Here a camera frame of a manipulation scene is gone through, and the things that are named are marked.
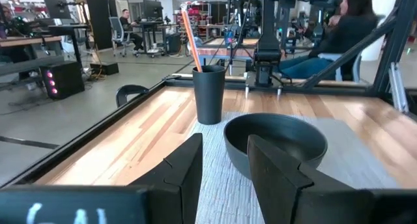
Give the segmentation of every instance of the black cup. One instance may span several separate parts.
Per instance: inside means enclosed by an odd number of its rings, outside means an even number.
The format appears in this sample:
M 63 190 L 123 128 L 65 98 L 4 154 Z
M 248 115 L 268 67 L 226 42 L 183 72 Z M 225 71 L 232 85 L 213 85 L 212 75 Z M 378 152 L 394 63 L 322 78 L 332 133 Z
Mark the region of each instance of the black cup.
M 219 65 L 193 69 L 197 119 L 201 124 L 211 125 L 222 121 L 223 92 L 226 69 Z

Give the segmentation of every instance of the orange straw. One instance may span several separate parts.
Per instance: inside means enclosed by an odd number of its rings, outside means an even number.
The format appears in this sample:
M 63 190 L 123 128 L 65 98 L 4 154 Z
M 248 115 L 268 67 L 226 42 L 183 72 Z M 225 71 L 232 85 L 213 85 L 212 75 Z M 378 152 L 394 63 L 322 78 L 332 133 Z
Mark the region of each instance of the orange straw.
M 195 65 L 197 66 L 198 72 L 203 72 L 203 70 L 201 69 L 200 59 L 198 57 L 197 52 L 197 46 L 194 42 L 194 35 L 192 33 L 191 23 L 187 11 L 182 11 L 182 18 L 184 19 L 184 26 L 187 32 L 188 41 L 190 42 L 191 53 L 193 54 Z

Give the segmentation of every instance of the black bowl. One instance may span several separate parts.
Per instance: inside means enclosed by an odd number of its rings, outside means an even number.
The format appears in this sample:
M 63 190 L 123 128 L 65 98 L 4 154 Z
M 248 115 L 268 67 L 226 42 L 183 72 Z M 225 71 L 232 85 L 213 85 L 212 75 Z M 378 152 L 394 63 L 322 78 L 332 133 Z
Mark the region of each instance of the black bowl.
M 314 126 L 294 117 L 268 113 L 243 115 L 224 128 L 224 141 L 233 165 L 250 179 L 249 135 L 258 135 L 286 153 L 317 168 L 327 151 L 326 137 Z

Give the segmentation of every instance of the gray placemat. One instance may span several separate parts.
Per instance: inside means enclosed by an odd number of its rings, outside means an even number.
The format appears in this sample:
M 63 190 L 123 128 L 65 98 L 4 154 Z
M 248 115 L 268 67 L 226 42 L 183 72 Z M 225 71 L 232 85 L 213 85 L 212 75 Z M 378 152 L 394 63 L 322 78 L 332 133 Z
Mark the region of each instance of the gray placemat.
M 223 140 L 223 129 L 245 113 L 223 113 L 221 123 L 196 123 L 190 135 L 203 134 L 203 178 L 197 211 L 198 224 L 264 223 L 252 182 L 231 163 Z M 319 171 L 359 188 L 397 188 L 356 134 L 342 121 L 293 116 L 316 126 L 326 136 L 328 150 Z

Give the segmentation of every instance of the person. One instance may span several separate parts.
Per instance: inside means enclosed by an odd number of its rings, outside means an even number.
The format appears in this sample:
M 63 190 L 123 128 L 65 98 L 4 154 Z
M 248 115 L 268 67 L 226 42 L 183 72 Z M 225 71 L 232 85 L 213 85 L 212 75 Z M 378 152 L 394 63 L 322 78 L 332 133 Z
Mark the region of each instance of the person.
M 123 9 L 122 16 L 120 17 L 120 22 L 122 23 L 123 29 L 125 31 L 132 31 L 133 30 L 132 26 L 137 25 L 137 23 L 134 21 L 132 23 L 129 23 L 128 21 L 129 17 L 130 17 L 129 10 Z M 139 35 L 135 33 L 131 33 L 130 38 L 133 39 L 133 43 L 135 44 L 135 47 L 133 48 L 134 54 L 137 54 L 139 52 L 139 49 L 143 50 L 142 37 L 140 37 Z
M 3 12 L 5 14 L 5 19 L 7 21 L 10 21 L 12 19 L 12 14 L 10 13 L 10 10 L 5 5 L 2 6 Z M 7 21 L 0 21 L 0 39 L 6 39 L 7 36 L 18 36 L 17 34 L 14 34 L 14 31 L 6 29 Z M 29 60 L 29 56 L 25 52 L 25 46 L 12 46 L 0 48 L 0 55 L 8 57 L 13 63 L 19 63 Z M 19 79 L 23 80 L 28 78 L 30 76 L 30 72 L 32 71 L 20 72 Z
M 318 58 L 320 53 L 345 53 L 369 35 L 376 28 L 377 22 L 372 0 L 343 0 L 340 4 L 340 15 L 330 18 L 329 26 L 333 29 L 329 30 L 319 47 L 307 56 L 282 61 L 274 71 L 297 79 L 307 79 L 318 74 L 333 62 Z M 353 62 L 354 58 L 341 67 L 345 81 L 352 81 Z M 334 80 L 335 74 L 326 78 Z

